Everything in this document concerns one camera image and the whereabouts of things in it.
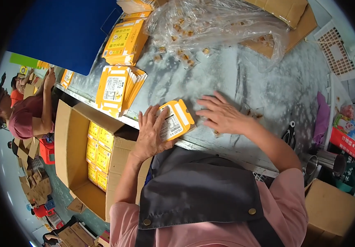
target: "gray apron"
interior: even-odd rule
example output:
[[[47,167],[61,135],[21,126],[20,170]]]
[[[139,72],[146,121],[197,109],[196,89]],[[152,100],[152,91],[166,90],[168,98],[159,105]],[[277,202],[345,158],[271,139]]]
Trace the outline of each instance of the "gray apron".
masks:
[[[198,222],[246,222],[262,247],[284,246],[264,217],[251,171],[175,146],[154,156],[151,173],[140,195],[135,247],[153,247],[157,228]]]

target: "metal snap button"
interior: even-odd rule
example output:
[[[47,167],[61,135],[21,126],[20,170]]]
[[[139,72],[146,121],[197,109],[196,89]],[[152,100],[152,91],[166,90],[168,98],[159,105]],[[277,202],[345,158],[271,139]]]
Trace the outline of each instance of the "metal snap button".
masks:
[[[251,209],[249,209],[248,213],[250,215],[254,215],[256,213],[256,209],[255,208],[251,208]]]
[[[149,219],[143,220],[143,225],[149,226],[151,224],[151,221]]]

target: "blue plastic crate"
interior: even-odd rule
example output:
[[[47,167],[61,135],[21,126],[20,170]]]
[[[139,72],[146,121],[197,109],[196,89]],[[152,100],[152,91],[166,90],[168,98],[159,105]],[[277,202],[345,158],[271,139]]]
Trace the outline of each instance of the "blue plastic crate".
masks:
[[[46,207],[47,210],[51,210],[53,208],[55,208],[55,204],[54,204],[54,199],[48,200],[44,206]]]

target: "white wall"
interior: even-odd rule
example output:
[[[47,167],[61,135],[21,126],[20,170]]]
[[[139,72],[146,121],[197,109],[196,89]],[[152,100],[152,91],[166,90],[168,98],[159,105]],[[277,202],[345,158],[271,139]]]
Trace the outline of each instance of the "white wall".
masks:
[[[6,52],[3,56],[0,66],[0,78],[6,72],[6,80],[3,85],[8,92],[11,91],[10,82],[13,76],[16,76],[20,66],[9,62],[11,52]],[[12,134],[6,130],[0,130],[0,183],[2,190],[5,192],[5,199],[10,207],[15,219],[25,231],[27,237],[32,243],[38,241],[32,232],[40,228],[43,223],[27,210],[28,200],[22,190],[19,180],[19,167],[16,156],[12,150],[7,147],[7,142],[13,139]]]

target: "pink shirt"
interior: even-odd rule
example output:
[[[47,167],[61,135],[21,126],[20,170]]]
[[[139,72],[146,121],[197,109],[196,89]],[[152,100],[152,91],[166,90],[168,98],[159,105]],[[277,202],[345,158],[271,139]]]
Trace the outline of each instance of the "pink shirt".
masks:
[[[301,246],[308,225],[305,209],[304,178],[299,169],[279,174],[270,189],[257,181],[264,216],[285,247]],[[117,202],[110,208],[110,246],[134,247],[138,231],[139,206]],[[156,247],[260,247],[246,223],[201,222],[159,228]]]
[[[42,117],[43,96],[29,96],[17,102],[10,116],[9,131],[14,137],[25,140],[33,137],[32,117]]]

